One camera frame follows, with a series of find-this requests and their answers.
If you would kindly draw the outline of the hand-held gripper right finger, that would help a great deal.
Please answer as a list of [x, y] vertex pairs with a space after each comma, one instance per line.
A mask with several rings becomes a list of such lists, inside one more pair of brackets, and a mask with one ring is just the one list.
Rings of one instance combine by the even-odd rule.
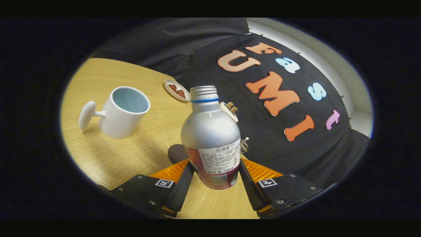
[[240, 161], [239, 174], [258, 217], [274, 217], [324, 192], [299, 174], [281, 174], [245, 158]]

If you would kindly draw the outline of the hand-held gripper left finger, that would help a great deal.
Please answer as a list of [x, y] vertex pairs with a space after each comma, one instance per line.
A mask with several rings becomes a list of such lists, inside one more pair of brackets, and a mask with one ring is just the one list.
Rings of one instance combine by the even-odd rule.
[[188, 159], [150, 176], [137, 174], [110, 194], [153, 217], [175, 218], [185, 202], [194, 168]]

